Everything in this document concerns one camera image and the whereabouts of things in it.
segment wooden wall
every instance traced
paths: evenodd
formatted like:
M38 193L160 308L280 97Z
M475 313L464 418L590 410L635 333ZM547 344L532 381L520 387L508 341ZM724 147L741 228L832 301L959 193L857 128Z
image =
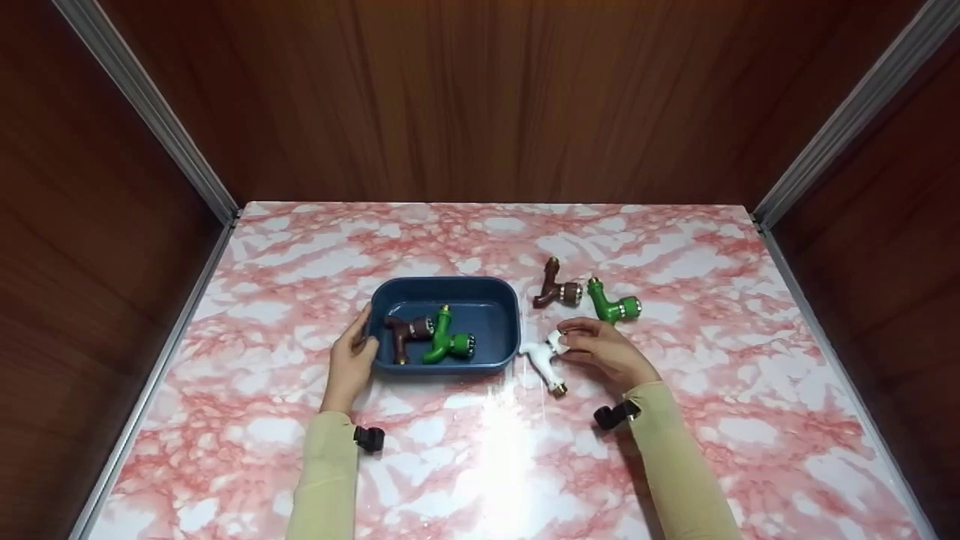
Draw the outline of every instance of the wooden wall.
M102 0L241 204L752 208L921 0Z
M52 3L0 80L0 536L60 538L220 225Z
M942 538L960 536L960 33L775 227Z

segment green faucet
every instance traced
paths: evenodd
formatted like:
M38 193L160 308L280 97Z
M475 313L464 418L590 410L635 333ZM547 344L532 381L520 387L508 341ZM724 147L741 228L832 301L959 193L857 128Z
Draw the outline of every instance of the green faucet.
M625 296L616 302L609 302L603 293L603 284L596 278L587 282L587 294L593 300L597 318L614 324L620 319L633 320L640 316L640 300L636 296Z
M433 330L433 348L423 355L424 364L435 364L443 360L447 353L463 358L473 356L476 339L472 333L446 333L452 319L450 306L443 306L437 312L437 325Z

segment blue container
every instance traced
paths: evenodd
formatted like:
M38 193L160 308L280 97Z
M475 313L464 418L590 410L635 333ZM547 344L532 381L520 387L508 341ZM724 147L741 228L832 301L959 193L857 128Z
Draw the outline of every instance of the blue container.
M367 335L380 341L373 361L381 372L397 375L484 375L504 368L520 346L520 315L516 293L498 278L397 278L383 283L373 293ZM393 336L383 324L393 315L405 321L427 315L436 323L437 311L450 306L450 333L472 333L476 337L473 358L446 356L435 364L424 364L423 354L430 341L407 342L410 362L394 364Z

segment brown faucet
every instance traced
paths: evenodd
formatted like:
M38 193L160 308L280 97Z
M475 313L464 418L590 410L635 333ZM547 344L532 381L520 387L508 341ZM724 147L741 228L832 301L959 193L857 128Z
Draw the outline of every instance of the brown faucet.
M430 339L433 336L433 319L430 317L417 317L408 323L399 317L387 316L383 324L394 333L394 364L410 362L407 341Z
M543 287L540 295L534 297L534 308L543 309L560 299L565 306L576 307L584 297L584 288L577 282L557 283L557 272L560 272L560 261L551 257L543 265Z

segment marble countertop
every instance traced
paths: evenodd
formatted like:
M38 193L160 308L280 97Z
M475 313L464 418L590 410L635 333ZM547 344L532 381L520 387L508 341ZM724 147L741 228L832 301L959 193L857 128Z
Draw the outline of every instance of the marble countertop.
M919 537L742 207L254 203L91 538L282 538L327 351L375 289L496 276L541 338L592 314L589 298L529 308L549 256L559 280L640 298L618 329L674 388L746 538ZM593 428L612 398L558 368L561 400L525 358L480 380L375 379L354 421L387 439L360 458L356 537L656 537L629 433Z

